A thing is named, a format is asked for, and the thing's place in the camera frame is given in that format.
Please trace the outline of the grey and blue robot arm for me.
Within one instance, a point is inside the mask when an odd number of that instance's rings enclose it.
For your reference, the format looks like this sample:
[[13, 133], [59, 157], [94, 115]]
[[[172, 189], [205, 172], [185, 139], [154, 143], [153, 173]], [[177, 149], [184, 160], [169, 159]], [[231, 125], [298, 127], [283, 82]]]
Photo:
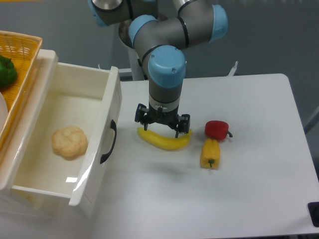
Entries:
[[178, 114], [186, 74], [183, 50], [223, 37], [228, 30], [225, 9], [206, 0], [176, 0], [177, 16], [160, 20], [156, 0], [91, 0], [88, 5], [99, 26], [130, 22], [129, 41], [149, 80], [149, 104], [137, 106], [135, 121], [188, 133], [190, 116]]

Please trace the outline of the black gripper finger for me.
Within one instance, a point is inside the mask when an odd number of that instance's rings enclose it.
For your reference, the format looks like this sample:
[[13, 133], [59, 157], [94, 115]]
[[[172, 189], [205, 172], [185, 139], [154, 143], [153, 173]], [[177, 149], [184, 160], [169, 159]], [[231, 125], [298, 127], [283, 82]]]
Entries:
[[173, 120], [168, 123], [168, 126], [175, 131], [175, 138], [178, 138], [180, 133], [187, 134], [190, 129], [190, 115], [176, 115], [173, 117]]
[[143, 104], [138, 104], [135, 113], [135, 122], [140, 123], [144, 127], [144, 131], [147, 131], [149, 124], [149, 109]]

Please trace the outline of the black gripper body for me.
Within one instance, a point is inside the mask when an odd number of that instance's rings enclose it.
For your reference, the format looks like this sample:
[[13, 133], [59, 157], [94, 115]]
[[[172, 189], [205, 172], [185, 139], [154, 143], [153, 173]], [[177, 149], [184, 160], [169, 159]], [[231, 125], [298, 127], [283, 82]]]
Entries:
[[179, 99], [170, 103], [149, 100], [148, 116], [156, 123], [169, 124], [178, 120]]

